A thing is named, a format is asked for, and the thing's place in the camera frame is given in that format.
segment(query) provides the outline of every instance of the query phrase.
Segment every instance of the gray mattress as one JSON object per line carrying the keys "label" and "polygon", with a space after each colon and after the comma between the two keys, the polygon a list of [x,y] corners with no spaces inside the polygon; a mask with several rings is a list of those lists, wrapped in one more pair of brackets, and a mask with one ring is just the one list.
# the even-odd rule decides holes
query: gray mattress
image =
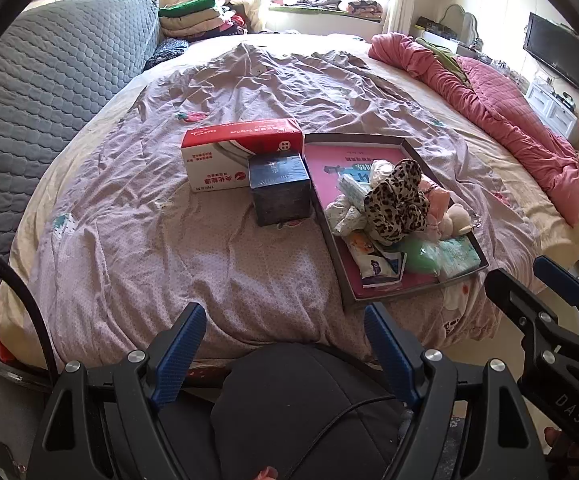
{"label": "gray mattress", "polygon": [[143,71],[157,0],[63,0],[23,12],[0,38],[0,256],[41,176]]}

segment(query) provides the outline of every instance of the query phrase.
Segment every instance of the leopard print scrunchie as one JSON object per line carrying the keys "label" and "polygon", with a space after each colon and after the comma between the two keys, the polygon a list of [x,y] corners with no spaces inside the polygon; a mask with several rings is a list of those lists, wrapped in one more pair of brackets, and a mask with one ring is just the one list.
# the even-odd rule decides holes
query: leopard print scrunchie
{"label": "leopard print scrunchie", "polygon": [[385,240],[397,242],[427,226],[429,201],[418,190],[423,172],[411,158],[401,160],[392,174],[365,195],[365,215]]}

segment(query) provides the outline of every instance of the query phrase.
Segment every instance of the tray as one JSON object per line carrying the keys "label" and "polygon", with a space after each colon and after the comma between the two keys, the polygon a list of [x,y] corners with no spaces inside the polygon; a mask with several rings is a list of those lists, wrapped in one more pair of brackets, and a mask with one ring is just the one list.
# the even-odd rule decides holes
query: tray
{"label": "tray", "polygon": [[430,274],[407,272],[406,265],[403,279],[398,285],[362,287],[358,266],[345,242],[340,237],[335,237],[330,231],[324,208],[341,193],[335,187],[339,171],[356,171],[358,178],[363,178],[364,173],[369,172],[372,161],[378,158],[384,158],[394,164],[403,158],[413,158],[421,166],[423,173],[441,186],[429,166],[402,137],[371,134],[309,134],[305,136],[305,165],[313,183],[312,202],[332,257],[341,288],[343,305],[346,308],[352,308],[386,298],[413,296],[420,292],[462,282],[472,274],[486,269],[488,263],[485,254],[474,234],[470,233],[467,238],[480,258],[480,265],[475,269],[441,281]]}

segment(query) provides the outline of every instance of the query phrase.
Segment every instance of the pink blanket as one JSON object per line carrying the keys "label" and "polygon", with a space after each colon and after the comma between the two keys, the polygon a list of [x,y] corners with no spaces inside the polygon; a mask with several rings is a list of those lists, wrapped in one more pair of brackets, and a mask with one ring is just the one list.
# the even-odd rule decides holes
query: pink blanket
{"label": "pink blanket", "polygon": [[521,92],[490,66],[459,57],[473,89],[443,68],[434,54],[402,34],[374,36],[369,57],[406,70],[507,148],[567,223],[579,221],[579,165],[572,145],[543,126]]}

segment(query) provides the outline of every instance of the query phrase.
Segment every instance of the black box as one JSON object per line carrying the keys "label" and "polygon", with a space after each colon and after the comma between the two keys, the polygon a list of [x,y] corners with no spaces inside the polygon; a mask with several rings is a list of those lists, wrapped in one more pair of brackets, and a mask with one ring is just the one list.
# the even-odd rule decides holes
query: black box
{"label": "black box", "polygon": [[254,155],[249,159],[249,174],[258,225],[309,216],[312,186],[298,153]]}

